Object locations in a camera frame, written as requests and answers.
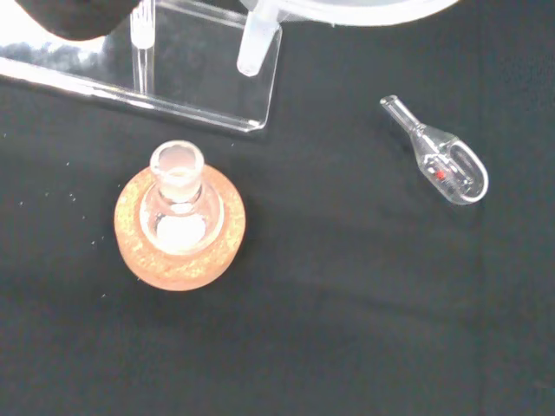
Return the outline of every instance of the glass flask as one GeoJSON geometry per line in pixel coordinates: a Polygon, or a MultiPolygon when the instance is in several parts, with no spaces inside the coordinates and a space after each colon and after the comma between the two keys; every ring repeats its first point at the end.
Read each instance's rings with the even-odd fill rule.
{"type": "Polygon", "coordinates": [[[140,205],[140,226],[148,240],[167,254],[202,251],[224,223],[224,203],[202,177],[202,152],[188,141],[168,141],[150,159],[156,178],[140,205]]]}
{"type": "Polygon", "coordinates": [[[468,205],[486,195],[486,168],[461,139],[420,123],[396,95],[382,98],[380,104],[408,133],[418,167],[449,202],[468,205]]]}

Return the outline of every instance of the acrylic holder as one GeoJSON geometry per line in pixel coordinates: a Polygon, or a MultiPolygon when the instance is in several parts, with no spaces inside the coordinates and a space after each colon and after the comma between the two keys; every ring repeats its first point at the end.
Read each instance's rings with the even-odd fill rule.
{"type": "Polygon", "coordinates": [[[14,0],[0,12],[0,76],[241,132],[268,120],[281,29],[256,76],[237,59],[246,17],[185,0],[143,0],[109,36],[51,35],[14,0]]]}

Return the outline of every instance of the black cloth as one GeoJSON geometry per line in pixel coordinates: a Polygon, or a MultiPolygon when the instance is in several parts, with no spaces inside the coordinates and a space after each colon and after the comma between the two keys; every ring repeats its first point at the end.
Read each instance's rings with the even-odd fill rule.
{"type": "Polygon", "coordinates": [[[71,40],[110,33],[140,0],[16,0],[46,30],[71,40]]]}
{"type": "Polygon", "coordinates": [[[4,83],[0,414],[555,414],[553,16],[465,0],[393,28],[288,24],[250,138],[4,83]],[[482,158],[482,202],[423,178],[387,94],[482,158]],[[112,222],[178,138],[248,225],[224,276],[168,293],[112,222]]]}

